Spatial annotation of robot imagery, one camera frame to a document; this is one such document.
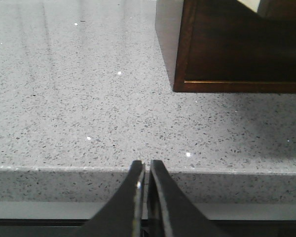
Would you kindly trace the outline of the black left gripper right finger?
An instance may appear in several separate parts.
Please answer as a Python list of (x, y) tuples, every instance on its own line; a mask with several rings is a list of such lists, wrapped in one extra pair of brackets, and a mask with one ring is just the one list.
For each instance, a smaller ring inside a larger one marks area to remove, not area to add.
[(160, 160), (150, 163), (148, 227), (151, 237), (225, 237), (187, 198)]

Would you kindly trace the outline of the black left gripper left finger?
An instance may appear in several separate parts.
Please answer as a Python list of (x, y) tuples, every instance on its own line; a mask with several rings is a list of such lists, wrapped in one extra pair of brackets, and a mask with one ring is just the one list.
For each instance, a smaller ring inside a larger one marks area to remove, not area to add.
[(132, 162), (113, 197), (76, 232), (74, 237), (140, 237), (145, 165)]

